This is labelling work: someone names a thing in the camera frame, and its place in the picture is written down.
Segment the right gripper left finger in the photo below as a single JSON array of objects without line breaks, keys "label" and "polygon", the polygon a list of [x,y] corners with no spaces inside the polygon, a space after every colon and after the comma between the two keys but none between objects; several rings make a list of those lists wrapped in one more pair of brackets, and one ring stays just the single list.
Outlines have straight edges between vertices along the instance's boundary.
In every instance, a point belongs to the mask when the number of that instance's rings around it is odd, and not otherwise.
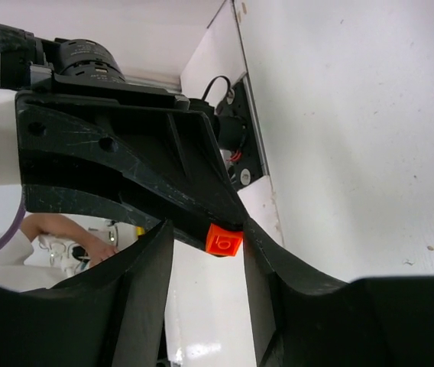
[{"label": "right gripper left finger", "polygon": [[[434,276],[346,284],[244,231],[259,366],[434,366]],[[0,366],[154,366],[173,260],[164,222],[108,261],[28,292],[0,287]]]}]

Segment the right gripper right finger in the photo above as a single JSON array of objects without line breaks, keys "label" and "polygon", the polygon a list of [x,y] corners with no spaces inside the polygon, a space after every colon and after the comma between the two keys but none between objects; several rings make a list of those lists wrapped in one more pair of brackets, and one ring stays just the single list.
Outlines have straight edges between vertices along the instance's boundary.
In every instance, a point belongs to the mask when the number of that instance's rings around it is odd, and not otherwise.
[{"label": "right gripper right finger", "polygon": [[243,232],[247,212],[201,112],[20,92],[15,98],[26,209],[152,229],[205,251],[213,223]]}]

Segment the small orange lego brick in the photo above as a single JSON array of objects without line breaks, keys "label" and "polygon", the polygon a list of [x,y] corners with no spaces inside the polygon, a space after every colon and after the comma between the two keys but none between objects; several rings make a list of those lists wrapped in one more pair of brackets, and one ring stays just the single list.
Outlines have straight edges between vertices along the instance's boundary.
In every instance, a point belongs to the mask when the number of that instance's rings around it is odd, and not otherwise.
[{"label": "small orange lego brick", "polygon": [[243,242],[243,232],[228,231],[211,224],[206,236],[206,253],[234,257]]}]

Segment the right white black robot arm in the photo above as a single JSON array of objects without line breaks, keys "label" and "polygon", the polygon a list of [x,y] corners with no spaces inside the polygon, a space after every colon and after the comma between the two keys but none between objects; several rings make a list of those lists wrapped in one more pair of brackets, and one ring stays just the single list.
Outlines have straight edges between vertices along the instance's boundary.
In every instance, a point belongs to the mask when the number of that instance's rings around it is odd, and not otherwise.
[{"label": "right white black robot arm", "polygon": [[0,366],[154,366],[180,240],[245,254],[259,366],[434,366],[434,276],[345,283],[248,214],[203,100],[128,84],[84,40],[0,24],[0,185],[26,212],[143,226],[134,245],[50,288],[0,284]]}]

